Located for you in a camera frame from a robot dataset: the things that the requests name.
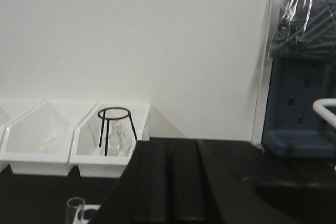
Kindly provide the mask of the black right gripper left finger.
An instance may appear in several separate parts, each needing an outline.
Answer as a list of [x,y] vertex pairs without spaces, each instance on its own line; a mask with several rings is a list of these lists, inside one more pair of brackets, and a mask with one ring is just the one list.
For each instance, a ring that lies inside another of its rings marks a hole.
[[118,182],[90,223],[169,223],[167,151],[162,141],[138,141]]

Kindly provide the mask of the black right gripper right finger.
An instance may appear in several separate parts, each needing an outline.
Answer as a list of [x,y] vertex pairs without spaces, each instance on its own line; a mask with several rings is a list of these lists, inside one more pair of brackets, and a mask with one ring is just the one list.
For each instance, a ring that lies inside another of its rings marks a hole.
[[204,144],[175,141],[171,165],[175,223],[286,223],[285,216],[221,171]]

